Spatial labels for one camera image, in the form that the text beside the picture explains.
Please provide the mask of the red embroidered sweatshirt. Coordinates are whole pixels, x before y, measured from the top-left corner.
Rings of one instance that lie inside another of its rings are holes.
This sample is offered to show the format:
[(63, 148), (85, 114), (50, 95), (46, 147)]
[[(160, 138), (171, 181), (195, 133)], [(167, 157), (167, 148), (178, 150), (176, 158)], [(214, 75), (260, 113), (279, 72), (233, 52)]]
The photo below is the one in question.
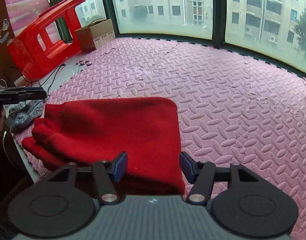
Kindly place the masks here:
[(22, 146), (54, 171), (128, 155), (121, 194), (184, 194), (177, 106), (166, 98), (93, 99), (47, 104)]

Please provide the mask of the blue grey knit cloth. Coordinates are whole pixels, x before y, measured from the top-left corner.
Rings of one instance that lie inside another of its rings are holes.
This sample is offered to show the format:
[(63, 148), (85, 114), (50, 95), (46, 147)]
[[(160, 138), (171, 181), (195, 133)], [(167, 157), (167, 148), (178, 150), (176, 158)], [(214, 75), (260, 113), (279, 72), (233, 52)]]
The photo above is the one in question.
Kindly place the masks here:
[(28, 102), (20, 102), (9, 109), (9, 117), (11, 118), (11, 133), (20, 133), (25, 130), (36, 118), (39, 118), (44, 109), (43, 100), (30, 100)]

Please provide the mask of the red plastic stool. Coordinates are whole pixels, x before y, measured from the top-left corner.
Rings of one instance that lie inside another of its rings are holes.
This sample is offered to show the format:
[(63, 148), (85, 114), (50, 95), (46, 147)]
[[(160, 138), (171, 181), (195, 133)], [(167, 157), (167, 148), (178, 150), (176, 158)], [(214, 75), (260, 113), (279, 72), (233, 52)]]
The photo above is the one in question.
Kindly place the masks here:
[[(75, 7), (85, 0), (63, 0), (39, 15), (8, 46), (16, 68), (31, 81), (40, 80), (66, 59), (81, 52), (76, 30), (81, 28)], [(73, 41), (52, 42), (46, 28), (63, 18)]]

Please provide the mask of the pink foam floor mat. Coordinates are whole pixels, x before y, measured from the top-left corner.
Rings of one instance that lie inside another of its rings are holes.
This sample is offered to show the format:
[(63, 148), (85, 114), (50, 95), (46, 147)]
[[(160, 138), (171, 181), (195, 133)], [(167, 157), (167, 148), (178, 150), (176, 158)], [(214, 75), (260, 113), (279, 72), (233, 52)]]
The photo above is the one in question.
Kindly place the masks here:
[(52, 92), (50, 103), (162, 96), (178, 107), (181, 146), (198, 160), (241, 161), (296, 201), (306, 239), (306, 79), (198, 44), (117, 38)]

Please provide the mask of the pink patterned curtain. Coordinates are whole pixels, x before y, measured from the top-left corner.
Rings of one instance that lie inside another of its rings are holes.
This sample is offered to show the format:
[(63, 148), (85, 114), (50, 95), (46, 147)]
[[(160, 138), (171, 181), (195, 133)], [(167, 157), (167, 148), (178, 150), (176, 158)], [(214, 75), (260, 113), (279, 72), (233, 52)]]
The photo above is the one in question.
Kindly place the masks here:
[(50, 8), (49, 0), (5, 0), (15, 35), (21, 33), (38, 16)]

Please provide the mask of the brown cardboard box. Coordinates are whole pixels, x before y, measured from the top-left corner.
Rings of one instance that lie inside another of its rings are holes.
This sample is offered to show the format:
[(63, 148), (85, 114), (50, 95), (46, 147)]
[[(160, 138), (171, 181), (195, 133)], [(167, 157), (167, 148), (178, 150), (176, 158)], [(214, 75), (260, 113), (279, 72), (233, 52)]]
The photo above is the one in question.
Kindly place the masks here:
[(99, 18), (75, 31), (82, 51), (94, 51), (116, 38), (111, 19)]

